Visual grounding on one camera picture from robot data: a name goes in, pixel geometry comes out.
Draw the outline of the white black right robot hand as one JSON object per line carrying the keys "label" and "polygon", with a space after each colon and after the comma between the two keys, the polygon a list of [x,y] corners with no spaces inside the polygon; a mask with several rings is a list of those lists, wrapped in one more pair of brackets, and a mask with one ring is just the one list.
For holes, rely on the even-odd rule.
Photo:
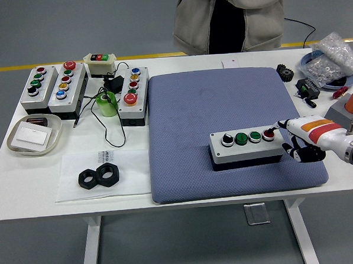
{"label": "white black right robot hand", "polygon": [[326,151],[333,151],[347,162],[351,157],[353,135],[341,125],[318,115],[279,120],[264,135],[270,137],[278,128],[287,130],[292,144],[283,143],[283,149],[299,163],[318,162],[325,159]]}

